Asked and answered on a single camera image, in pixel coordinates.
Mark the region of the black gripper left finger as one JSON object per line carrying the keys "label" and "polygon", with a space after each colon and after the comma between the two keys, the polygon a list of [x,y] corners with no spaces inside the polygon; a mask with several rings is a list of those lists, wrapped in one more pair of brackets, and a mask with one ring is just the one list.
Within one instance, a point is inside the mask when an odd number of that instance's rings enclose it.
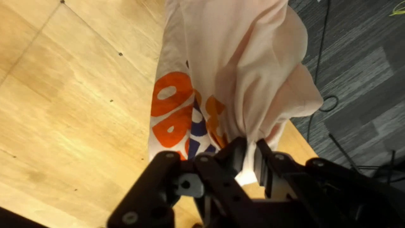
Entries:
{"label": "black gripper left finger", "polygon": [[108,228],[175,228],[174,207],[183,197],[195,200],[207,228],[266,228],[266,219],[232,174],[246,141],[237,138],[222,153],[200,153],[183,161],[160,152],[113,210]]}

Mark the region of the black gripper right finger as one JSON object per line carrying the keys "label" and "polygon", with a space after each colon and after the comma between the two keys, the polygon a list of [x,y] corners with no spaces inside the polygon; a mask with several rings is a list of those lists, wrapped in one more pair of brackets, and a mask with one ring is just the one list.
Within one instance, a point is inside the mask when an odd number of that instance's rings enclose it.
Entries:
{"label": "black gripper right finger", "polygon": [[405,228],[404,193],[324,159],[299,165],[257,142],[257,202],[270,228]]}

